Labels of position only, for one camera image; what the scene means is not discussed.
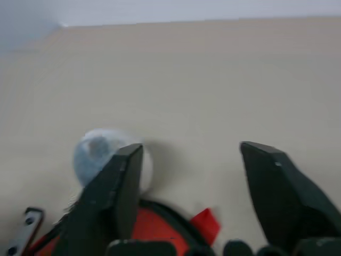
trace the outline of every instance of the white ball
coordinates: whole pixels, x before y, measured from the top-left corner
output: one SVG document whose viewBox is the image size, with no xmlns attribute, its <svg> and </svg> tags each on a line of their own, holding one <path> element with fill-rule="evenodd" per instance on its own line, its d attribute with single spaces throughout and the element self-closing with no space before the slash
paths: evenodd
<svg viewBox="0 0 341 256">
<path fill-rule="evenodd" d="M 143 141 L 118 130 L 95 129 L 87 132 L 77 144 L 74 152 L 74 169 L 82 186 L 87 186 L 120 148 L 135 143 L 143 144 Z M 149 189 L 152 174 L 151 155 L 143 144 L 140 194 Z"/>
</svg>

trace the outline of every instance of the screw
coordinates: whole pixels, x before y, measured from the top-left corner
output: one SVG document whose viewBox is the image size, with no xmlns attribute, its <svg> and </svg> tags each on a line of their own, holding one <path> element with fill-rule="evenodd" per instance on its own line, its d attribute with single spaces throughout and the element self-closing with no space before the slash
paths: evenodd
<svg viewBox="0 0 341 256">
<path fill-rule="evenodd" d="M 7 253 L 8 256 L 15 255 L 17 253 L 18 249 L 16 246 L 9 248 L 9 251 Z"/>
<path fill-rule="evenodd" d="M 31 225 L 32 223 L 34 222 L 34 218 L 27 218 L 26 220 L 25 220 L 25 224 L 26 224 L 26 226 L 28 226 L 28 225 Z"/>
</svg>

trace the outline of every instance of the red tab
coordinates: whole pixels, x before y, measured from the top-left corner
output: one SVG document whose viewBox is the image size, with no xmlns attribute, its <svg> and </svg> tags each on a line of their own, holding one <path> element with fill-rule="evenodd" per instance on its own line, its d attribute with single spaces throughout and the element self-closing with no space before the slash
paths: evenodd
<svg viewBox="0 0 341 256">
<path fill-rule="evenodd" d="M 212 214 L 210 208 L 206 208 L 190 220 L 191 224 L 201 233 L 209 245 L 212 245 L 220 231 L 220 225 Z"/>
</svg>

